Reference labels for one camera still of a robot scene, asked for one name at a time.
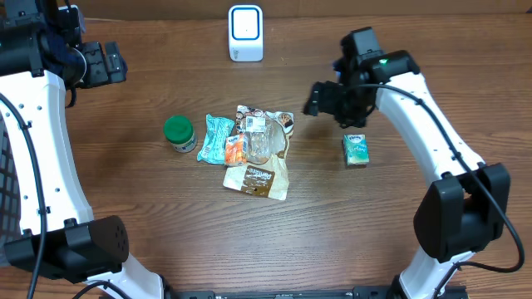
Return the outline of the green lid jar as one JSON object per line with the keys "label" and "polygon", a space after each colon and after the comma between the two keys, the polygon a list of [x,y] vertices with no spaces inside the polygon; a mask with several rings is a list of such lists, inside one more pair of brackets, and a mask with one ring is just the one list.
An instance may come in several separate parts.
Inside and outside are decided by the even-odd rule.
{"label": "green lid jar", "polygon": [[171,116],[164,124],[165,138],[175,151],[188,153],[197,145],[195,129],[188,118],[182,115]]}

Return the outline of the orange Kleenex tissue pack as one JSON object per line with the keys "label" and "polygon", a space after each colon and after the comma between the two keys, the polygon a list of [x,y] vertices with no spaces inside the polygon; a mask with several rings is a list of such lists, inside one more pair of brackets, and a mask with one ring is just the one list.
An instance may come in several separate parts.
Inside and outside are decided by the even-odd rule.
{"label": "orange Kleenex tissue pack", "polygon": [[248,137],[245,133],[228,137],[225,143],[224,163],[230,167],[246,164],[248,148]]}

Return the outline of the teal snack packet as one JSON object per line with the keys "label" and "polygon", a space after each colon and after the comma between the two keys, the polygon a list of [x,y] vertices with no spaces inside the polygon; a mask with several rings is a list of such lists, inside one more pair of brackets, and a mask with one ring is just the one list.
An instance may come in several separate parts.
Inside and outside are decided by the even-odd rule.
{"label": "teal snack packet", "polygon": [[206,116],[206,136],[197,160],[208,164],[224,164],[226,139],[231,136],[234,121],[224,117]]}

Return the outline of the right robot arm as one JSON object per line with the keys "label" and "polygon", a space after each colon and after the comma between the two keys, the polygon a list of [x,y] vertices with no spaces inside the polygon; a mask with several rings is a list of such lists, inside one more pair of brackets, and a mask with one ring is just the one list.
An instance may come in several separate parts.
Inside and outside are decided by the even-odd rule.
{"label": "right robot arm", "polygon": [[510,175],[488,165],[456,133],[407,51],[387,53],[364,27],[341,40],[337,81],[314,84],[307,115],[328,113],[343,128],[362,128],[384,114],[416,159],[427,191],[413,219],[419,247],[387,287],[355,287],[356,298],[464,298],[452,276],[498,239],[505,224]]}

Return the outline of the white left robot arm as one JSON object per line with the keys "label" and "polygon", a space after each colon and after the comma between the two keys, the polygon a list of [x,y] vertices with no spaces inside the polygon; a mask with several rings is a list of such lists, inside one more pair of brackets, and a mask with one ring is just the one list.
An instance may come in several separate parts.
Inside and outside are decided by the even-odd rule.
{"label": "white left robot arm", "polygon": [[7,263],[45,277],[99,287],[115,298],[168,298],[170,288],[131,254],[117,216],[95,218],[81,188],[66,110],[80,89],[121,83],[127,66],[114,42],[84,42],[72,4],[6,0],[1,19],[1,118],[20,196],[22,236]]}

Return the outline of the teal Kleenex tissue pack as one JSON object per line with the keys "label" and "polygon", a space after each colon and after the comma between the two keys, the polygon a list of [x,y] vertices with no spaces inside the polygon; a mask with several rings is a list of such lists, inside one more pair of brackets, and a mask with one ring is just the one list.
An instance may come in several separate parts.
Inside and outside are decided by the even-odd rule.
{"label": "teal Kleenex tissue pack", "polygon": [[369,163],[365,135],[344,135],[343,148],[347,166],[365,165]]}

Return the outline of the brown clear snack bag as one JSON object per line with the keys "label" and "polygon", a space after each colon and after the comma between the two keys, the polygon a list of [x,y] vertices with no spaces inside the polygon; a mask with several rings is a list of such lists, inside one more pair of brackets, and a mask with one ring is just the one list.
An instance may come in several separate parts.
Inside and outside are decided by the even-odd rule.
{"label": "brown clear snack bag", "polygon": [[245,194],[285,200],[288,194],[286,157],[295,119],[291,112],[237,107],[235,132],[248,137],[248,162],[227,166],[223,186]]}

